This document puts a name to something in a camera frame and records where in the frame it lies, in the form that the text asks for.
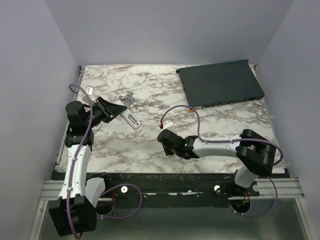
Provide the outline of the white remote control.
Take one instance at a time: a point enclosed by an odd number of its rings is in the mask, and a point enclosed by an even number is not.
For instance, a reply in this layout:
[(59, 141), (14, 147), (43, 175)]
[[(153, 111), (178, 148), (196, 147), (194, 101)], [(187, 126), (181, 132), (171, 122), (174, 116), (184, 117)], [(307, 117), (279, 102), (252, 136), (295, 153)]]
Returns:
[(141, 121), (129, 109), (123, 111), (120, 116), (133, 130), (138, 130), (141, 127)]

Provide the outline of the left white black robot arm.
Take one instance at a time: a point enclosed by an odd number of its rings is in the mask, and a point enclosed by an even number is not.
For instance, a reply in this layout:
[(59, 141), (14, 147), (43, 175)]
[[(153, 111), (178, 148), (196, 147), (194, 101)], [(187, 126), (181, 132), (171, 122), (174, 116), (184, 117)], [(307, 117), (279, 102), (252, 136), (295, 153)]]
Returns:
[(72, 235), (78, 240), (97, 226), (96, 208), (86, 196), (87, 166), (94, 143), (92, 129), (99, 123), (110, 123), (128, 108), (98, 97), (89, 105), (89, 110), (75, 100), (66, 105), (65, 111), (69, 121), (64, 141), (68, 152), (67, 170), (60, 193), (56, 200), (49, 202), (48, 210), (58, 235)]

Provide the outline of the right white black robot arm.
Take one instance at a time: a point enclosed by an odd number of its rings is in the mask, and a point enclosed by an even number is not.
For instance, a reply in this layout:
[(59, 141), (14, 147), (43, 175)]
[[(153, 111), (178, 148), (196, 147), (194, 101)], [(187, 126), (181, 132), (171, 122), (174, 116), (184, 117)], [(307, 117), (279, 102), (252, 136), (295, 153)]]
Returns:
[(272, 174), (276, 145), (250, 129), (229, 138), (206, 138), (192, 135), (185, 138), (169, 129), (164, 129), (157, 137), (167, 156), (199, 159), (203, 157), (232, 157), (242, 162), (242, 167), (235, 172), (230, 183), (230, 191), (241, 196), (258, 177)]

